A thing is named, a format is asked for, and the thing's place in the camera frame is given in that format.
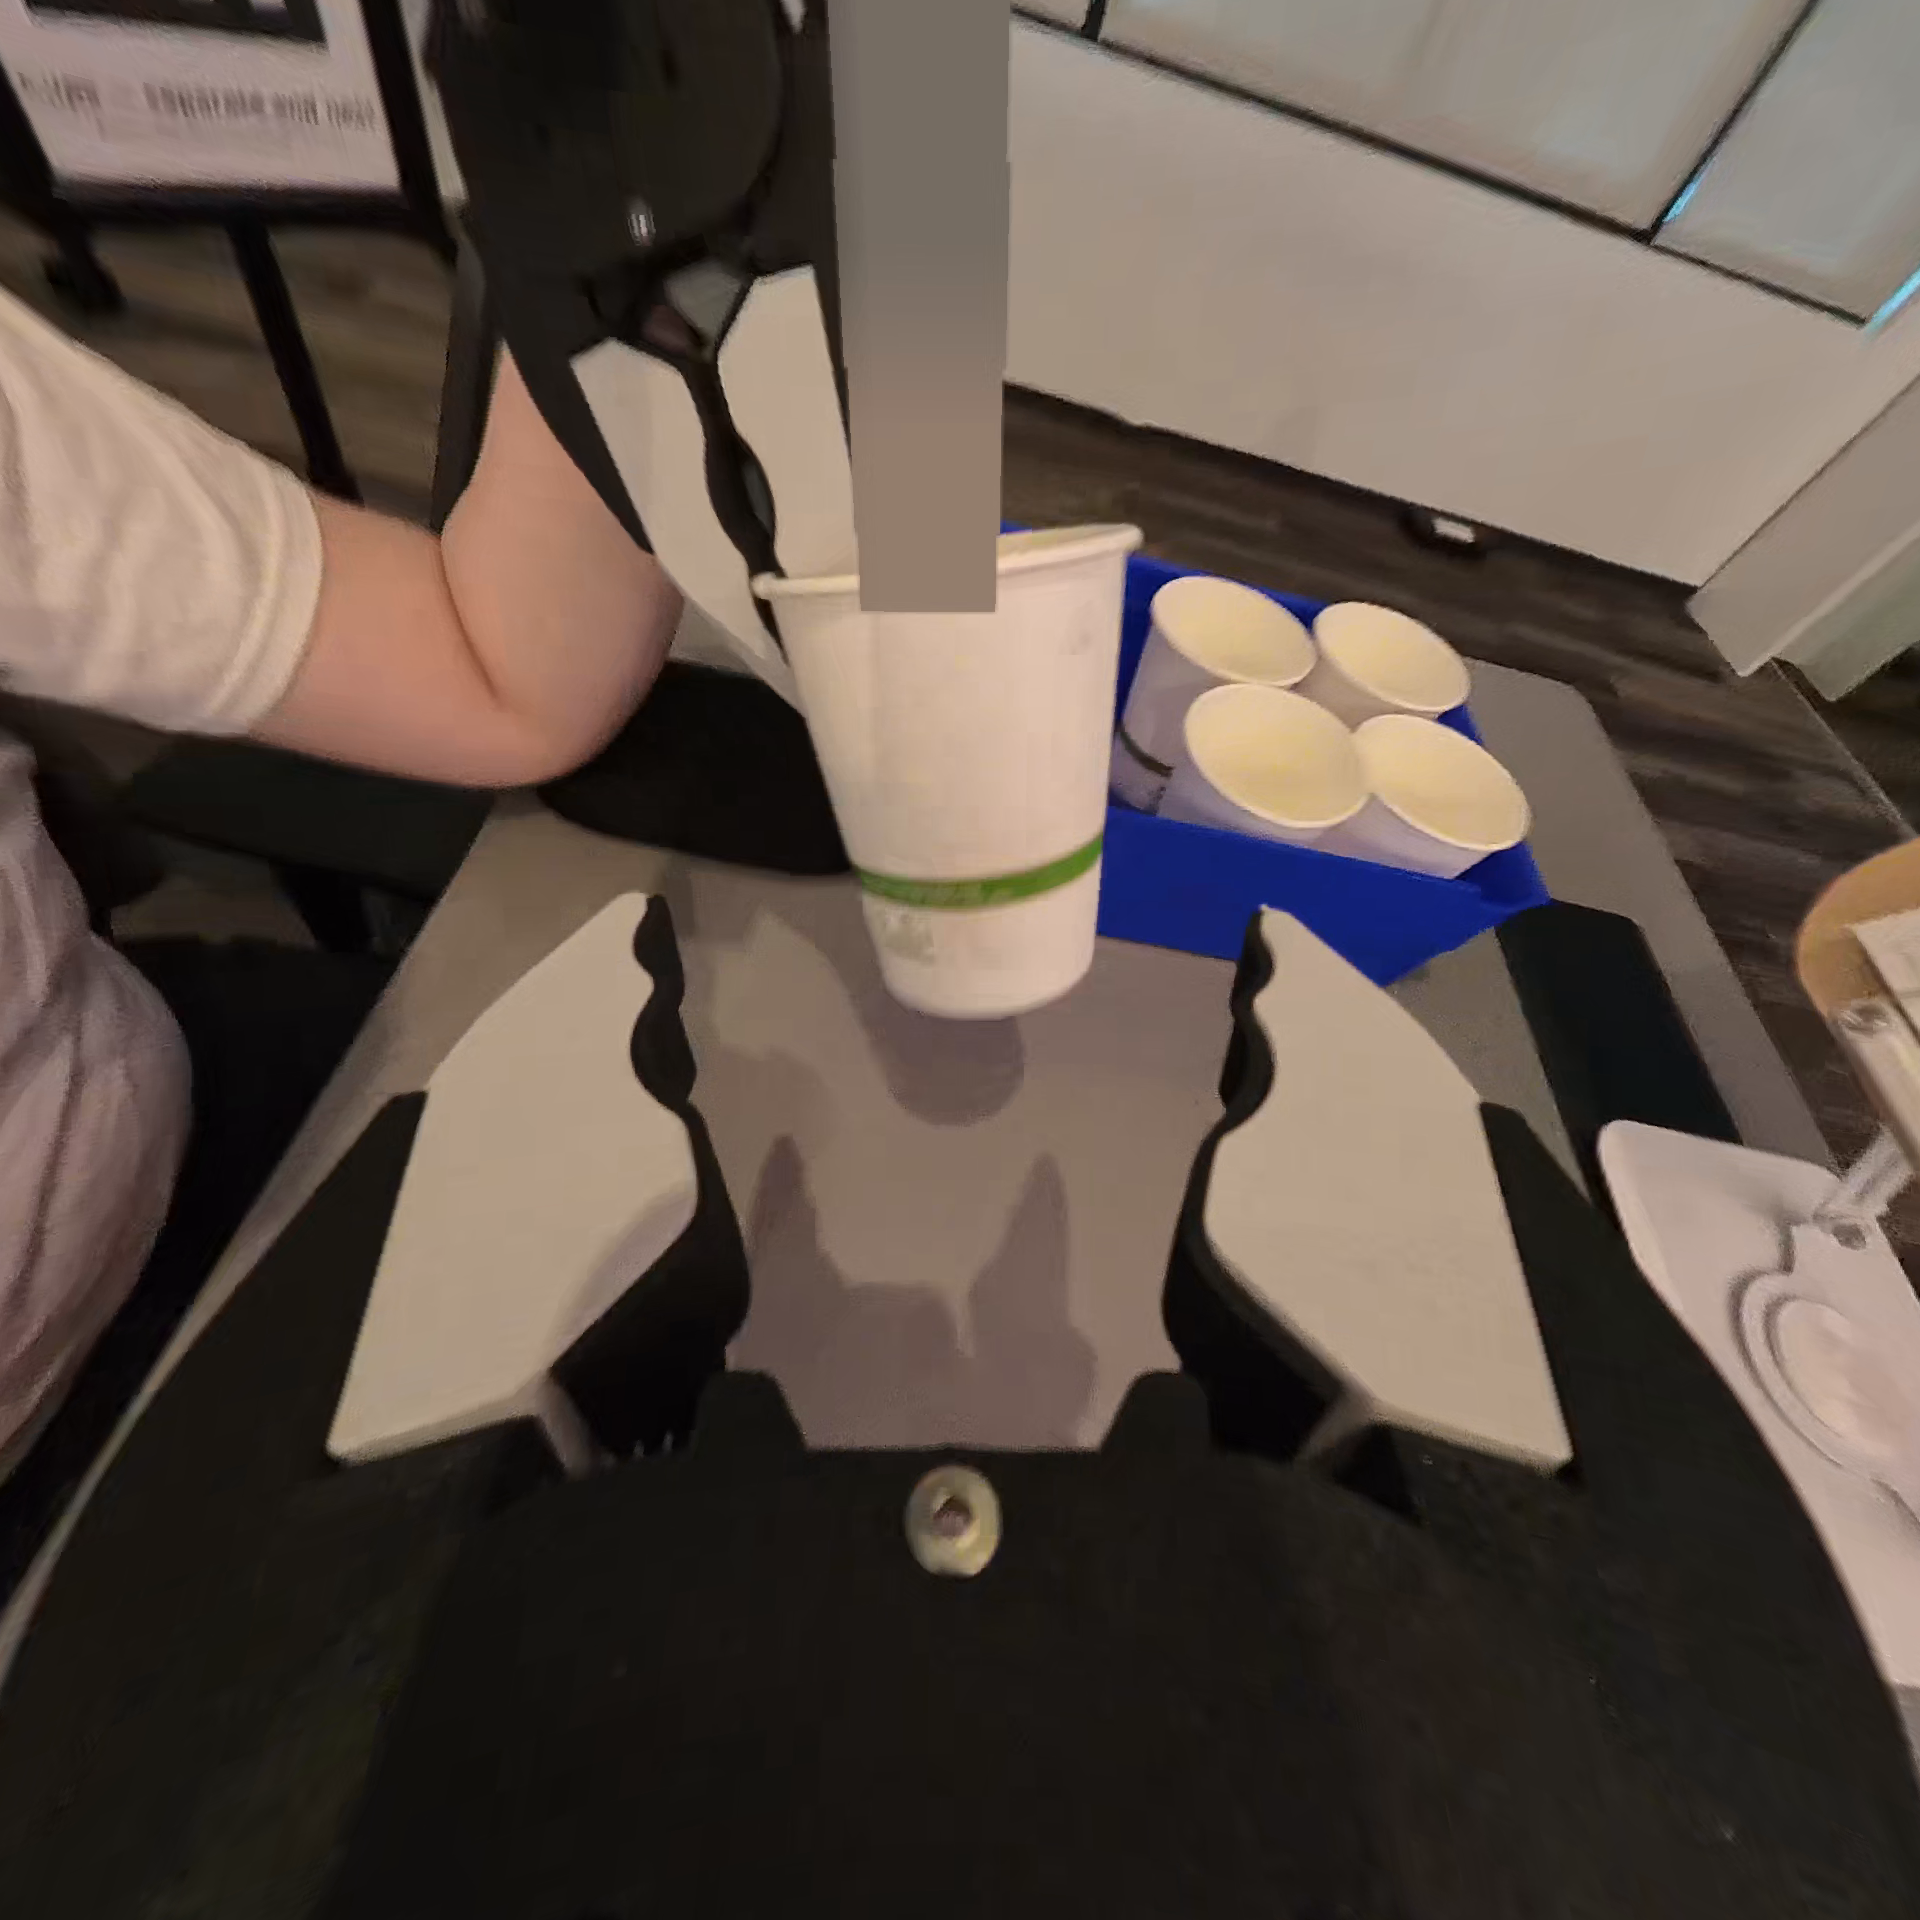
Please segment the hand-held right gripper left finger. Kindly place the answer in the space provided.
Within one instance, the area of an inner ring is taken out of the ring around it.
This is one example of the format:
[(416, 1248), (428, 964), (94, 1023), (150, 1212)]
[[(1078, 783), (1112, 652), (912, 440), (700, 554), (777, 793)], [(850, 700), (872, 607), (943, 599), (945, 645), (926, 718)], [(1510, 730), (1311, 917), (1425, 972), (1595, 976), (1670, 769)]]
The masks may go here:
[(664, 895), (624, 893), (433, 1069), (327, 1453), (532, 1423), (566, 1468), (679, 1449), (753, 1271), (697, 1110)]

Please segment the person's left forearm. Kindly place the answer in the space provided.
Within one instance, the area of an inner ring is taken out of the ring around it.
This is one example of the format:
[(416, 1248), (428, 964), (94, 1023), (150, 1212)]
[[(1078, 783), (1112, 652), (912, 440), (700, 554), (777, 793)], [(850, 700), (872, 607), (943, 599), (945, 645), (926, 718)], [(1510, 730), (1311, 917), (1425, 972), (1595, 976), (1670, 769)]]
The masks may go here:
[(683, 596), (498, 349), (440, 535), (313, 496), (320, 594), (256, 743), (388, 776), (524, 788), (599, 754), (662, 676)]

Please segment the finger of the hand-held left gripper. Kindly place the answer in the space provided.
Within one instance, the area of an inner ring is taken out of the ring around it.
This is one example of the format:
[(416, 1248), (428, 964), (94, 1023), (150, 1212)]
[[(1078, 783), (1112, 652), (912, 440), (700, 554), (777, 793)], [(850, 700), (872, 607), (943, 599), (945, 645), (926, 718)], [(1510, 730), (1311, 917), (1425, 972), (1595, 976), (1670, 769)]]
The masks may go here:
[(1011, 302), (1003, 2), (833, 2), (833, 188), (860, 605), (996, 607)]
[(755, 279), (706, 361), (608, 340), (572, 369), (689, 614), (764, 685), (796, 690), (755, 581), (858, 569), (849, 425), (816, 271)]

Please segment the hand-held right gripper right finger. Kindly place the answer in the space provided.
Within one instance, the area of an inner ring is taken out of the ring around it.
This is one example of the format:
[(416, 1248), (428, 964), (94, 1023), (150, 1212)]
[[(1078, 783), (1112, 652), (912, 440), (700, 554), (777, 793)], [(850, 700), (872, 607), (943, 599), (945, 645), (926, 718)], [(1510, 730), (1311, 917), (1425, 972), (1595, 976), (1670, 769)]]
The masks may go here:
[(1166, 1333), (1218, 1447), (1287, 1462), (1388, 1429), (1558, 1473), (1568, 1418), (1482, 1096), (1428, 1028), (1260, 908), (1220, 1114), (1166, 1272)]

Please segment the large window with blinds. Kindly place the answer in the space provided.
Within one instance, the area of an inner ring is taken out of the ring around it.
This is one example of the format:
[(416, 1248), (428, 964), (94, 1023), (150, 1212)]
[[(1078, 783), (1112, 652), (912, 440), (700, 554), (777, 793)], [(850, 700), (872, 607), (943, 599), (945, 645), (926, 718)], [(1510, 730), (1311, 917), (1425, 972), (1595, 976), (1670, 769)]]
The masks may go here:
[(1915, 308), (1915, 2), (1018, 10), (1839, 319)]

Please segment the blue plastic bin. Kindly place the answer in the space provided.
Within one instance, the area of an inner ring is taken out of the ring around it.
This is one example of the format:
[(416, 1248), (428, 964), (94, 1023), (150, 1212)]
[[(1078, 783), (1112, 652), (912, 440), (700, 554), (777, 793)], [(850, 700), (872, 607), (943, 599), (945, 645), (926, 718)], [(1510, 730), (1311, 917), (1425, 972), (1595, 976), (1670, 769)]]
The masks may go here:
[[(1146, 647), (1147, 600), (1154, 590), (1185, 573), (1202, 570), (1147, 557), (1130, 559), (1115, 722)], [(1314, 612), (1327, 607), (1296, 594), (1260, 592), (1307, 625)], [(1471, 703), (1433, 722), (1482, 745)], [(1115, 730), (1098, 909), (1098, 928), (1106, 936), (1234, 957), (1251, 917), (1260, 908), (1278, 908), (1304, 920), (1358, 972), (1385, 984), (1550, 900), (1527, 840), (1483, 858), (1457, 879), (1433, 879), (1339, 855), (1331, 845), (1335, 831), (1318, 847), (1296, 847), (1166, 822), (1158, 815), (1164, 791), (1154, 806), (1136, 806), (1134, 794), (1121, 788)]]

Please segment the black white marker board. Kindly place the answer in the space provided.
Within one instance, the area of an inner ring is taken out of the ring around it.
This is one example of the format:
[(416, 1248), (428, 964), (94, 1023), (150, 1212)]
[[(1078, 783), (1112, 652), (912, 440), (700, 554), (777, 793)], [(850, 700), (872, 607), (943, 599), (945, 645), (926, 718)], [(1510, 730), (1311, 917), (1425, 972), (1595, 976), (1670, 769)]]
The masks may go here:
[(126, 298), (102, 232), (220, 232), (307, 476), (356, 498), (273, 234), (406, 232), (456, 256), (462, 197), (428, 2), (4, 2), (4, 212), (80, 316)]

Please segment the black flat mat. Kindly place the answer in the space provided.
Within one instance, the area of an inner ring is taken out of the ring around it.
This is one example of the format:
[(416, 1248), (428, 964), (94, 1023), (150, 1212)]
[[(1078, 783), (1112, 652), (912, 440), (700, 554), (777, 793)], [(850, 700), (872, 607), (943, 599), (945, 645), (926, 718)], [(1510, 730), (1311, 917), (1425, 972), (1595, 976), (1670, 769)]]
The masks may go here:
[(1495, 930), (1578, 1170), (1616, 1207), (1601, 1133), (1616, 1119), (1737, 1145), (1740, 1132), (1643, 930), (1578, 902), (1544, 902)]

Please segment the white paper cup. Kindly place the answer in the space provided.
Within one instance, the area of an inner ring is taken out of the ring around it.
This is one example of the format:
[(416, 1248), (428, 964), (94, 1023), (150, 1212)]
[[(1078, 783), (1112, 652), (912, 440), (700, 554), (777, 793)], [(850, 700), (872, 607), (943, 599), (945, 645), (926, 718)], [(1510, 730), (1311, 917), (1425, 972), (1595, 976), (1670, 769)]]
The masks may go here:
[(1439, 719), (1473, 694), (1464, 655), (1420, 620), (1374, 602), (1334, 602), (1311, 623), (1314, 661), (1298, 693), (1358, 729), (1384, 716)]
[(1479, 741), (1404, 713), (1372, 718), (1352, 738), (1368, 799), (1331, 836), (1335, 852), (1457, 879), (1527, 840), (1529, 799)]
[(1187, 708), (1158, 815), (1318, 847), (1372, 793), (1356, 733), (1334, 711), (1287, 687), (1233, 684)]
[(1152, 808), (1185, 745), (1193, 702), (1220, 685), (1296, 687), (1318, 668), (1307, 623), (1274, 596), (1207, 573), (1152, 592), (1134, 679), (1121, 703), (1115, 772)]
[(1066, 997), (1098, 942), (1134, 524), (1001, 535), (993, 612), (870, 612), (858, 578), (776, 614), (890, 993), (991, 1021)]

